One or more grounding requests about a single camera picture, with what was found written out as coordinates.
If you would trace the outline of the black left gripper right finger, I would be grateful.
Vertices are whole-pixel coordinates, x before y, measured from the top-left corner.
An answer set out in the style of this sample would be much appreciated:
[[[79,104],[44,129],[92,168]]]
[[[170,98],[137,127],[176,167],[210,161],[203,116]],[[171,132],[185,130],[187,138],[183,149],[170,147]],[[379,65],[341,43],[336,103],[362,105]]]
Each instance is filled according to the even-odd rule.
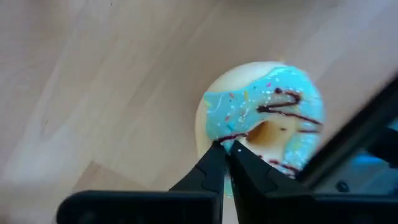
[[[315,199],[306,187],[239,141],[228,157],[239,224],[314,224]]]

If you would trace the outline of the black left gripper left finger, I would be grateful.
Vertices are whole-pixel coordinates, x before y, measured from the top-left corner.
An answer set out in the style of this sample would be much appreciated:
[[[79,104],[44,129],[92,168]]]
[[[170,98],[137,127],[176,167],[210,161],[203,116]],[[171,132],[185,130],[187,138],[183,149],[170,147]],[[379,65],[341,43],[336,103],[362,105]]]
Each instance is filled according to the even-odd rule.
[[[169,190],[184,194],[176,204],[178,224],[221,224],[226,151],[213,142],[187,175]]]

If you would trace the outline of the large blue-iced donut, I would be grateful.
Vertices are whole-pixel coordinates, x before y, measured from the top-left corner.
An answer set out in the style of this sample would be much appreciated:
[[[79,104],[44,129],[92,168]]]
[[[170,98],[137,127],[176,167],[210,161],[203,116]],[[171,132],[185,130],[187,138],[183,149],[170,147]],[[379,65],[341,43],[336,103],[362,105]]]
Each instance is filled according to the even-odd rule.
[[[320,142],[323,100],[308,75],[280,62],[252,62],[218,77],[203,94],[195,116],[197,153],[214,141],[235,141],[291,179]]]

